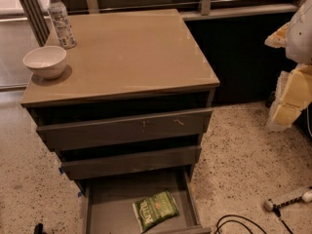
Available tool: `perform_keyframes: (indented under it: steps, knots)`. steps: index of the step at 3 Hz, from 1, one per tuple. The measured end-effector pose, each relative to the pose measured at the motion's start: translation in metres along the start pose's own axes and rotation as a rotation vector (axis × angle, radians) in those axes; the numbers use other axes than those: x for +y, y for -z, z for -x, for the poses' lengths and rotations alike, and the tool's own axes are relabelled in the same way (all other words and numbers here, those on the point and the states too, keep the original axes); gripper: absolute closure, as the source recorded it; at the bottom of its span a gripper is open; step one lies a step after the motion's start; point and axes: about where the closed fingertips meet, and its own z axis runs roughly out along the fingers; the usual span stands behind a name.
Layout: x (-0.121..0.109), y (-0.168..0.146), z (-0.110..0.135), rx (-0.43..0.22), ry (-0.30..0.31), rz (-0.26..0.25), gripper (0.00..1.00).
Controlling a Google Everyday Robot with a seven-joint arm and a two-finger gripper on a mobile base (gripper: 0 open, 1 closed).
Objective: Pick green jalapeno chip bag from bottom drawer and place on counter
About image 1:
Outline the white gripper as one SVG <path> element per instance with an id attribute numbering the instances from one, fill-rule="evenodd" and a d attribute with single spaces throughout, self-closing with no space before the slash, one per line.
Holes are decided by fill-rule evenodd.
<path id="1" fill-rule="evenodd" d="M 290 128 L 312 102 L 312 0 L 306 0 L 287 22 L 269 35 L 264 44 L 284 48 L 286 57 L 298 64 L 291 72 L 282 71 L 266 127 L 272 132 Z"/>

